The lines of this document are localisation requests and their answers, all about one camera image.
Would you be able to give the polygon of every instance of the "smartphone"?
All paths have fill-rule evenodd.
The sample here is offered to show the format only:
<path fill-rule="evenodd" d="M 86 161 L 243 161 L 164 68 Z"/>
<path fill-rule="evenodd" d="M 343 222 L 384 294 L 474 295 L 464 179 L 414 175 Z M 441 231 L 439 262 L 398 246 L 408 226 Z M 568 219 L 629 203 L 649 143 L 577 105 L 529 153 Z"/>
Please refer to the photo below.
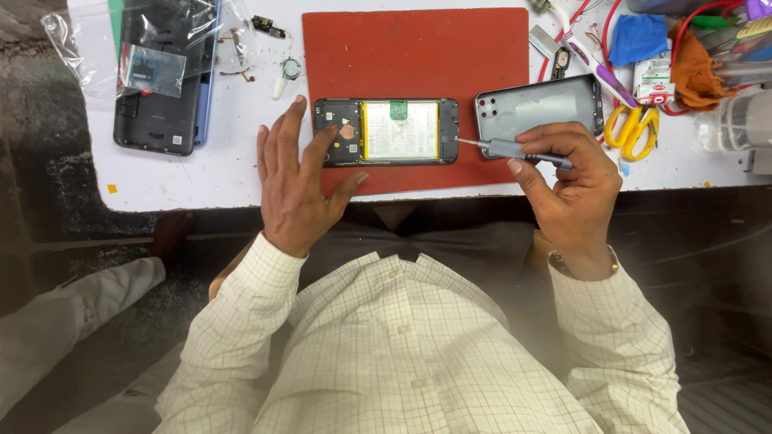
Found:
<path fill-rule="evenodd" d="M 593 135 L 603 134 L 601 85 L 592 74 L 482 92 L 475 113 L 481 141 L 514 140 L 533 127 L 572 120 Z"/>
<path fill-rule="evenodd" d="M 216 20 L 217 7 L 191 3 L 189 10 L 200 9 L 206 20 Z M 202 70 L 214 62 L 215 34 L 204 43 L 190 45 L 189 28 L 203 17 L 190 19 L 177 15 L 179 8 L 157 4 L 153 7 L 131 8 L 126 4 L 122 15 L 121 40 L 157 51 L 187 57 L 187 70 Z M 147 38 L 148 29 L 155 36 Z M 187 156 L 206 137 L 208 103 L 211 93 L 211 72 L 188 76 L 182 80 L 180 97 L 157 93 L 133 93 L 116 100 L 113 139 L 119 146 Z"/>
<path fill-rule="evenodd" d="M 331 124 L 339 131 L 326 167 L 451 164 L 459 156 L 459 104 L 450 98 L 317 100 L 314 132 Z"/>

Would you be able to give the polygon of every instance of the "wrist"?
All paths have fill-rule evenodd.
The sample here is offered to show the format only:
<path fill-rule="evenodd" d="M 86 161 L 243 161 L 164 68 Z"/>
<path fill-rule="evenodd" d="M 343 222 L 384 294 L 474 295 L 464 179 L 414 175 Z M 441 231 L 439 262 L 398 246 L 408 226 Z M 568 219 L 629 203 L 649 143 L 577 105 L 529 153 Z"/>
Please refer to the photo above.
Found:
<path fill-rule="evenodd" d="M 577 280 L 599 282 L 611 277 L 613 262 L 608 246 L 596 244 L 581 250 L 558 250 L 563 264 Z"/>
<path fill-rule="evenodd" d="M 267 233 L 266 231 L 262 232 L 262 236 L 264 236 L 268 242 L 273 244 L 273 246 L 276 247 L 278 250 L 280 250 L 282 253 L 285 253 L 292 257 L 303 259 L 308 254 L 309 248 L 302 247 L 302 246 L 295 246 L 294 245 L 295 243 L 287 242 L 282 237 L 274 236 L 272 234 Z"/>

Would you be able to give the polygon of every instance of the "blue cloth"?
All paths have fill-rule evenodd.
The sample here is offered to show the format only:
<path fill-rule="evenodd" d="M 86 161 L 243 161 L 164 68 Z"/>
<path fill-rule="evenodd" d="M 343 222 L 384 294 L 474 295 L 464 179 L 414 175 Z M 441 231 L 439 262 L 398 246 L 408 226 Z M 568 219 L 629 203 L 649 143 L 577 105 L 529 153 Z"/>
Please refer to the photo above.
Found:
<path fill-rule="evenodd" d="M 608 59 L 614 66 L 651 59 L 668 50 L 664 15 L 620 15 Z"/>

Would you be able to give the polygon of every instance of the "fingernail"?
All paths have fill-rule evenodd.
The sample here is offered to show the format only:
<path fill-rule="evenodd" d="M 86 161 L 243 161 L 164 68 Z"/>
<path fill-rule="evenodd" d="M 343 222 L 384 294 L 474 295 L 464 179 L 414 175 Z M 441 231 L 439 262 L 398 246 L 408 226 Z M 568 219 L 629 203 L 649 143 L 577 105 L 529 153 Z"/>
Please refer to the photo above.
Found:
<path fill-rule="evenodd" d="M 521 164 L 521 163 L 520 163 L 518 160 L 515 160 L 514 158 L 510 159 L 510 160 L 509 160 L 509 161 L 506 163 L 506 165 L 510 166 L 510 170 L 511 170 L 511 171 L 512 171 L 512 173 L 514 173 L 515 175 L 519 174 L 519 173 L 520 173 L 520 171 L 522 171 L 522 170 L 523 170 L 523 165 L 522 165 L 522 164 Z"/>

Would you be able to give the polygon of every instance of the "shirt button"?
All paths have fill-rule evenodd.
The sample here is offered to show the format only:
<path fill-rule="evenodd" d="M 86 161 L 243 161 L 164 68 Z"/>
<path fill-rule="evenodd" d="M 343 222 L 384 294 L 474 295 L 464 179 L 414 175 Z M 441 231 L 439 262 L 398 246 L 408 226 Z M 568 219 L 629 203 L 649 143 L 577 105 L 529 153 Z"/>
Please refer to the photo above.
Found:
<path fill-rule="evenodd" d="M 413 388 L 424 388 L 426 387 L 426 380 L 423 378 L 416 378 L 413 381 L 410 381 L 410 385 L 413 386 Z"/>

